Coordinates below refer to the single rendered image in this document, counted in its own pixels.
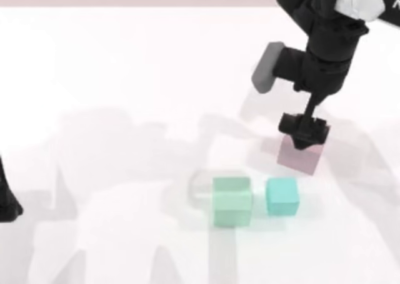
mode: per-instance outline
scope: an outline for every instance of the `turquoise cube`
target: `turquoise cube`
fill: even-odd
[[[253,194],[249,178],[214,178],[212,206],[214,226],[249,226]]]
[[[272,216],[294,216],[300,197],[295,178],[271,178],[266,185],[267,212]]]

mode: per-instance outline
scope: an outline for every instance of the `green block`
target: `green block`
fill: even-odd
[[[295,178],[271,178],[266,185],[267,212],[273,216],[296,215],[300,197]]]
[[[214,225],[236,227],[250,225],[253,194],[249,178],[215,178],[212,206]]]

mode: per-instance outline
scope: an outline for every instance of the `white background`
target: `white background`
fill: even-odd
[[[304,49],[280,9],[3,9],[0,147],[26,212],[0,226],[0,283],[399,283],[397,28],[369,25],[313,177],[276,164],[283,112],[254,93],[270,41]],[[249,228],[209,227],[210,179],[248,175]],[[298,216],[264,214],[295,176]]]

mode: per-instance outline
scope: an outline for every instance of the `white floor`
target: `white floor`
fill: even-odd
[[[276,164],[308,96],[250,82],[268,42],[305,47],[280,9],[2,9],[0,149],[26,212],[0,225],[0,283],[399,283],[400,31],[370,28],[310,177]],[[253,223],[212,229],[210,179],[236,174]],[[271,176],[298,178],[297,217],[264,215]]]

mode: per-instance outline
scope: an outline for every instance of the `pink block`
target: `pink block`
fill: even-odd
[[[279,150],[277,163],[293,170],[313,175],[323,149],[323,145],[313,145],[306,150],[299,151],[294,147],[292,138],[285,135]]]

